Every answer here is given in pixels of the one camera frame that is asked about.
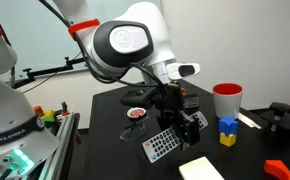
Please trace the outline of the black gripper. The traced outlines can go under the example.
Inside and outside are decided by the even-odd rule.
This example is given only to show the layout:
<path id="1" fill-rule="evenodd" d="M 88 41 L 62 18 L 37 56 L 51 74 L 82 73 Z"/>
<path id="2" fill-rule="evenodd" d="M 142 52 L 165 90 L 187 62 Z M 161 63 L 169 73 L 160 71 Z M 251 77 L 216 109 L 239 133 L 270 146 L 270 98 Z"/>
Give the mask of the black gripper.
<path id="1" fill-rule="evenodd" d="M 160 129 L 173 127 L 176 135 L 183 140 L 182 151 L 200 141 L 199 123 L 186 114 L 185 97 L 178 84 L 132 90 L 123 95 L 120 102 L 125 106 L 145 109 L 154 106 L 160 111 L 157 117 Z"/>

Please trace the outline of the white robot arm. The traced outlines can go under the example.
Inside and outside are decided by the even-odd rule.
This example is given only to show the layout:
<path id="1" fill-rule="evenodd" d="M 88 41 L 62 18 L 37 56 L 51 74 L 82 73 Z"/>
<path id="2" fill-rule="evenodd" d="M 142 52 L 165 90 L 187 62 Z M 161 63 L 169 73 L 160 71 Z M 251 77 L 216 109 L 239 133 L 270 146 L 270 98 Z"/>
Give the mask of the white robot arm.
<path id="1" fill-rule="evenodd" d="M 164 18 L 156 5 L 135 3 L 121 16 L 99 22 L 86 0 L 53 0 L 52 11 L 68 27 L 88 69 L 103 83 L 114 83 L 131 67 L 153 79 L 165 92 L 174 82 L 200 72 L 197 63 L 179 63 L 171 50 Z M 17 62 L 0 27 L 0 75 Z M 59 149 L 59 139 L 45 126 L 24 94 L 0 79 L 0 180 L 23 179 Z"/>

